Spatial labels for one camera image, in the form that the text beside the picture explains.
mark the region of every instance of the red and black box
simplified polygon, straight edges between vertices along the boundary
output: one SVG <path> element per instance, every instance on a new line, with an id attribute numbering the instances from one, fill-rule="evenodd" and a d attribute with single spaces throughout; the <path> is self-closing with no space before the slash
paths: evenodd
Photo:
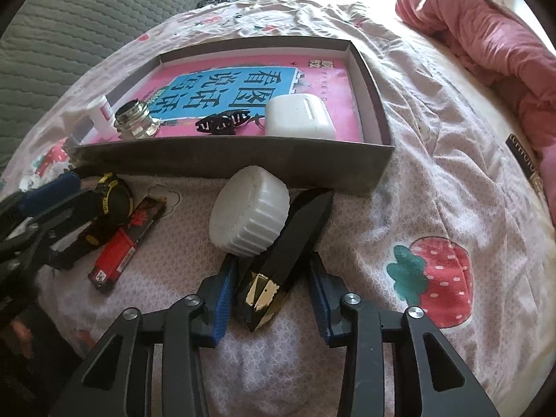
<path id="1" fill-rule="evenodd" d="M 96 289 L 108 292 L 114 288 L 141 238 L 162 216 L 165 209 L 165 202 L 147 196 L 133 210 L 129 221 L 121 226 L 107 243 L 95 262 L 94 269 L 88 275 Z"/>

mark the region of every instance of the strawberry print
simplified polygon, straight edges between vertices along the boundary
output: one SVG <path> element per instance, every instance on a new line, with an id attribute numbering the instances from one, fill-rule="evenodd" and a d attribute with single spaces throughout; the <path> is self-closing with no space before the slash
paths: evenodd
<path id="1" fill-rule="evenodd" d="M 419 306 L 440 328 L 471 316 L 473 276 L 468 253 L 441 237 L 425 237 L 409 248 L 394 247 L 396 263 L 386 267 L 394 291 L 408 306 Z"/>

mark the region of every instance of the open box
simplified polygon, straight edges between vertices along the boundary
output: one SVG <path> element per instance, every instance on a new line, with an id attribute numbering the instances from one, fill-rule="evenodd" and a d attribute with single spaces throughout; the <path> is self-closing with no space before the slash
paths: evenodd
<path id="1" fill-rule="evenodd" d="M 345 64 L 362 142 L 269 136 L 157 136 L 90 144 L 85 118 L 65 149 L 75 166 L 117 174 L 229 178 L 256 164 L 290 187 L 329 187 L 368 195 L 393 151 L 390 129 L 376 84 L 348 40 L 307 36 L 262 36 L 199 44 L 163 53 L 138 68 L 108 95 L 113 108 L 137 97 L 161 71 L 203 60 L 230 61 L 260 55 L 305 55 Z"/>

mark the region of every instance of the white charging case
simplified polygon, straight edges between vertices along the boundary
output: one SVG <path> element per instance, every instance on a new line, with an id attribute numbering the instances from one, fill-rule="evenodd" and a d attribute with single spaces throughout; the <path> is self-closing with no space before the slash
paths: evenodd
<path id="1" fill-rule="evenodd" d="M 336 139 L 336 129 L 324 102 L 312 94 L 285 94 L 269 100 L 265 135 Z"/>

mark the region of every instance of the black hair clip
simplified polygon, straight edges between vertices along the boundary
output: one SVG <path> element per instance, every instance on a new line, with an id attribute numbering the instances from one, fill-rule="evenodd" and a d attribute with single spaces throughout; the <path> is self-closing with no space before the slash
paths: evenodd
<path id="1" fill-rule="evenodd" d="M 250 119 L 248 109 L 227 110 L 211 114 L 195 123 L 200 133 L 213 135 L 235 135 L 236 127 L 247 123 Z"/>

